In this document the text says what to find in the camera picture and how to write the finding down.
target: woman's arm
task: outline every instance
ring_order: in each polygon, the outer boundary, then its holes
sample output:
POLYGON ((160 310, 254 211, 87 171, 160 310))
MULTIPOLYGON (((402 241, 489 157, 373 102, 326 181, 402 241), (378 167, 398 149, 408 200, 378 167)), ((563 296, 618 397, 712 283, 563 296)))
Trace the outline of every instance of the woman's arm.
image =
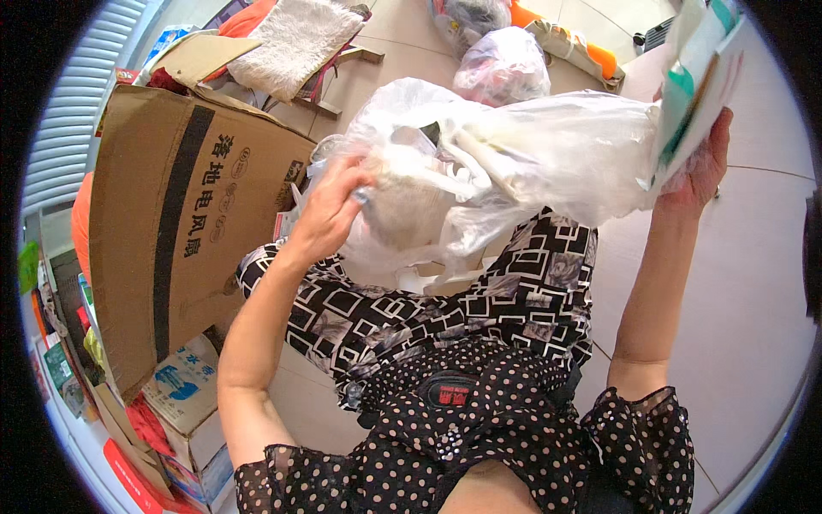
POLYGON ((648 243, 608 370, 608 386, 628 401, 667 385, 700 217, 725 175, 732 118, 731 110, 723 109, 682 189, 660 196, 653 208, 648 243))
POLYGON ((270 444, 295 444, 277 415, 268 387, 279 366, 286 324, 302 278, 309 266, 343 244, 360 210, 349 194, 371 182, 364 172, 351 168, 355 164, 351 159, 330 165, 289 241, 226 337, 219 357, 217 403, 235 468, 262 460, 270 444))

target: plastic bag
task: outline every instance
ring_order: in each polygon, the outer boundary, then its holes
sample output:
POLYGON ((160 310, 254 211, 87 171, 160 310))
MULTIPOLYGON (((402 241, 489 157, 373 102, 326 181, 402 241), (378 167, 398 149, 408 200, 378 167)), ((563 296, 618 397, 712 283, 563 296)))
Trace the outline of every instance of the plastic bag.
MULTIPOLYGON (((413 78, 378 89, 328 151, 363 155, 377 176, 340 249, 374 272, 417 262, 466 271, 466 257, 550 206, 597 226, 654 194, 658 107, 578 91, 498 109, 413 78)), ((325 161, 312 165, 314 180, 325 161)))
POLYGON ((463 57, 451 89, 466 100, 492 107, 551 94, 545 53, 519 27, 494 30, 463 57))
POLYGON ((428 0, 428 11, 457 60, 485 34, 511 24, 510 0, 428 0))

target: fingernail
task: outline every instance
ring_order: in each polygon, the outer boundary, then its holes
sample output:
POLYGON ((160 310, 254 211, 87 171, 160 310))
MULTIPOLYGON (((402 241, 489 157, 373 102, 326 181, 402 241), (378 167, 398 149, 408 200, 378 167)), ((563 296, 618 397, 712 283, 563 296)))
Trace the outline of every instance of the fingernail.
POLYGON ((356 189, 354 189, 353 192, 351 193, 351 196, 361 206, 364 206, 366 203, 368 203, 368 196, 365 193, 365 188, 356 188, 356 189))

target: person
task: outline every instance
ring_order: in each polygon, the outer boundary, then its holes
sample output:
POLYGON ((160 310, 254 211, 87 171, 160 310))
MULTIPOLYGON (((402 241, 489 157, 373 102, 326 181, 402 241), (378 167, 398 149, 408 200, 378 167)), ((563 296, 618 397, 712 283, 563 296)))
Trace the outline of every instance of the person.
POLYGON ((545 208, 466 292, 356 285, 335 254, 372 179, 332 164, 287 242, 238 267, 247 301, 219 360, 240 512, 688 512, 688 414, 667 384, 701 213, 725 174, 724 109, 658 197, 607 374, 579 416, 597 232, 545 208), (334 377, 367 438, 300 447, 269 397, 283 342, 334 377))

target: geometric square pattern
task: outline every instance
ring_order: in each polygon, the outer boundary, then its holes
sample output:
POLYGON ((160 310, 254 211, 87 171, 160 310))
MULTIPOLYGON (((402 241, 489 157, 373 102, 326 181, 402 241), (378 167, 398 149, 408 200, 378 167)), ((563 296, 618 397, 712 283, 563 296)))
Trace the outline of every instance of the geometric square pattern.
MULTIPOLYGON (((245 298, 284 242, 263 245, 240 262, 236 277, 245 298)), ((302 280, 285 340, 334 378, 347 410, 358 409, 363 383, 381 368, 469 335, 581 365, 593 347, 589 286, 597 242, 596 229, 546 207, 516 228, 467 291, 451 297, 354 284, 334 255, 302 280)))

